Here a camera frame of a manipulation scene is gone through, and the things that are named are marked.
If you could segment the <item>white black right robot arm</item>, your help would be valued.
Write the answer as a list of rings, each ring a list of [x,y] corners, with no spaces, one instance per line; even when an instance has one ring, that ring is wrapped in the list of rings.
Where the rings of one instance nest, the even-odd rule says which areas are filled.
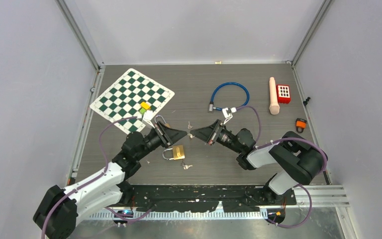
[[[270,178],[262,188],[265,200],[273,205],[293,187],[310,184],[315,176],[324,171],[328,161],[321,148],[293,131],[261,146],[256,146],[248,129],[243,128],[233,134],[219,120],[209,126],[192,129],[190,133],[208,145],[219,143],[236,152],[236,160],[245,170],[278,164],[281,172]]]

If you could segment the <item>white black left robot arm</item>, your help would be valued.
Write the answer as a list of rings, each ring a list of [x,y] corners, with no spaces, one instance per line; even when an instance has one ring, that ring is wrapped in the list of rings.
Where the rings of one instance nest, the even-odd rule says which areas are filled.
[[[112,160],[106,160],[103,169],[64,188],[50,187],[33,215],[41,238],[66,239],[88,216],[113,204],[129,205],[133,187],[127,179],[139,170],[140,160],[158,147],[168,148],[185,136],[186,131],[154,123],[147,135],[129,133],[121,151]]]

